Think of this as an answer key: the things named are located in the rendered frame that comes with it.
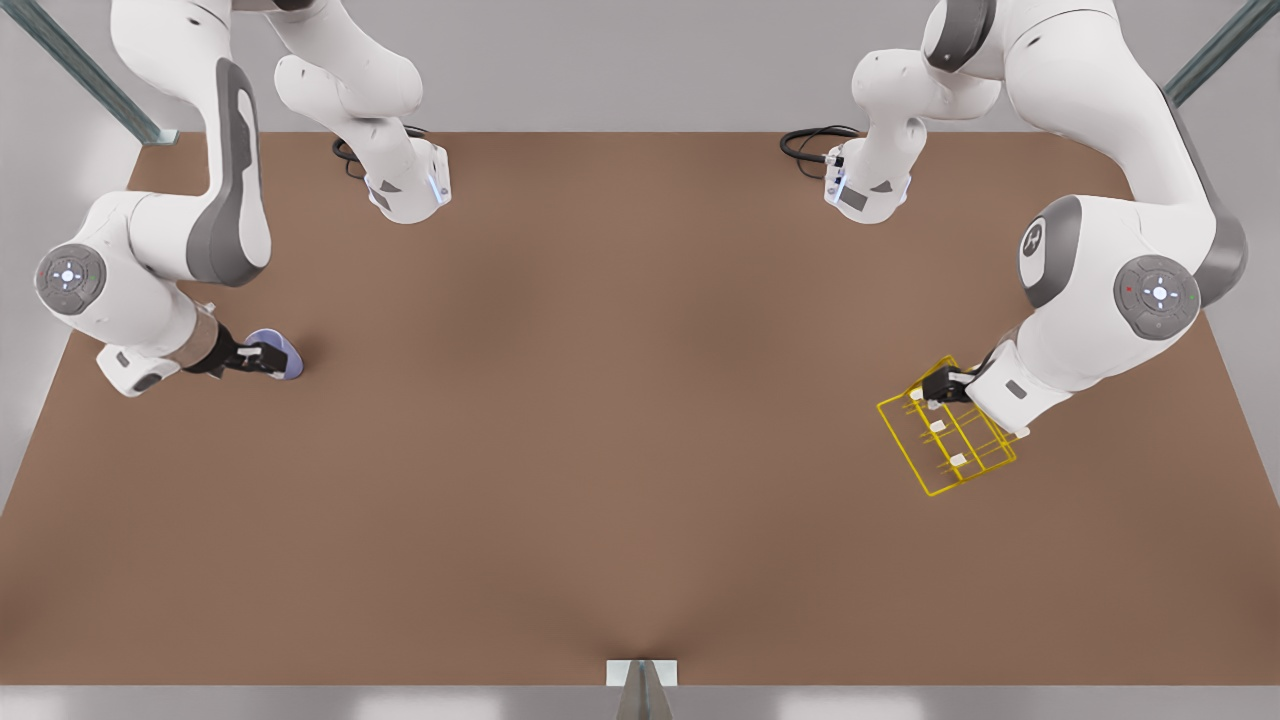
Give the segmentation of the yellow wire cup holder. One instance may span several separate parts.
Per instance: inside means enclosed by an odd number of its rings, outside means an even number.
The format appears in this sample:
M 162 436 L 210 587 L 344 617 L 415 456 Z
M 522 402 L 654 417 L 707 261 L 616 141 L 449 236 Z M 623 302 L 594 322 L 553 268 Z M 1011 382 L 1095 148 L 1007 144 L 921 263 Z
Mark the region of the yellow wire cup holder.
M 928 497 L 1015 462 L 1014 442 L 1020 437 L 1002 429 L 974 404 L 928 404 L 922 397 L 922 379 L 942 365 L 959 366 L 954 356 L 946 355 L 906 389 L 876 406 Z M 975 368 L 961 369 L 977 373 Z

